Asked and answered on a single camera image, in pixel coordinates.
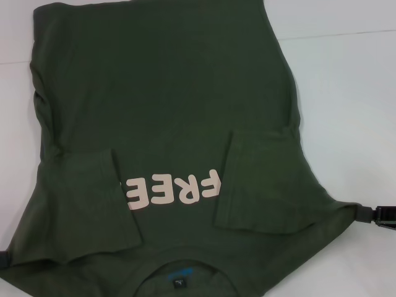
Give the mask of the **dark green FREE! T-shirt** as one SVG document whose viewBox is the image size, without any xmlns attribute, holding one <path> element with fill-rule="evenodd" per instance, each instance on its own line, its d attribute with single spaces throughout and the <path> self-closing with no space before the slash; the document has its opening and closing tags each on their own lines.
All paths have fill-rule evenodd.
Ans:
<svg viewBox="0 0 396 297">
<path fill-rule="evenodd" d="M 0 279 L 33 297 L 262 297 L 357 204 L 319 184 L 262 0 L 33 13 L 37 183 Z"/>
</svg>

